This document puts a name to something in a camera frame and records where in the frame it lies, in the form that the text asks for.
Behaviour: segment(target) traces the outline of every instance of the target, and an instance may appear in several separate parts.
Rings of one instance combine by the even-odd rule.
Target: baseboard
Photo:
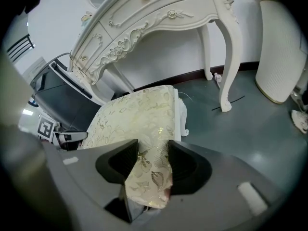
[[[259,62],[241,63],[239,71],[256,70],[256,69],[258,69],[258,66],[259,66]],[[223,73],[223,68],[224,68],[224,65],[212,67],[211,73],[212,74],[218,73],[218,74],[221,75]],[[185,73],[185,74],[182,74],[182,75],[177,75],[177,76],[173,76],[173,77],[170,77],[170,78],[167,78],[167,79],[163,79],[163,80],[151,83],[149,85],[139,87],[139,88],[135,89],[134,91],[139,91],[139,90],[143,90],[145,88],[156,87],[156,86],[175,85],[175,84],[179,84],[179,83],[182,83],[182,82],[185,82],[185,81],[189,81],[189,80],[193,80],[193,79],[200,79],[200,78],[205,78],[204,69],[200,69],[200,70],[192,71],[192,72]]]

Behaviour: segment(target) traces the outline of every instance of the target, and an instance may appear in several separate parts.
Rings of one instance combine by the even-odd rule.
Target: dressing table
[[[242,55],[242,34],[232,10],[234,0],[104,0],[79,36],[71,51],[68,68],[102,105],[107,100],[96,82],[108,69],[130,93],[134,87],[116,67],[147,34],[158,30],[183,31],[197,28],[204,53],[205,77],[210,72],[210,43],[207,23],[215,22],[226,42],[226,61],[219,101],[223,112],[231,110],[230,86]]]

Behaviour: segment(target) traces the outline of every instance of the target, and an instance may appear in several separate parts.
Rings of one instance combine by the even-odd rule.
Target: chair seat
[[[172,86],[148,88],[108,102],[87,132],[79,149],[138,139],[138,160],[125,182],[127,196],[142,205],[166,206],[172,185],[167,143],[175,139]]]

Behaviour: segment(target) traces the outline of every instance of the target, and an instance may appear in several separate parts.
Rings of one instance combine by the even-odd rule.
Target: black railing
[[[7,53],[9,58],[15,62],[22,54],[24,54],[29,49],[34,49],[34,45],[31,42],[30,35],[22,37],[16,43],[14,43],[8,50]]]

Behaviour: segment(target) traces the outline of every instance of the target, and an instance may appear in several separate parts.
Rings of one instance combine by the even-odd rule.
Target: green floor
[[[268,100],[256,87],[255,75],[256,71],[237,74],[229,101],[244,97],[227,113],[212,111],[219,107],[214,80],[174,85],[187,106],[190,134],[182,141],[237,156],[289,192],[308,155],[306,136],[290,118],[290,111],[298,108],[291,99],[284,104]]]

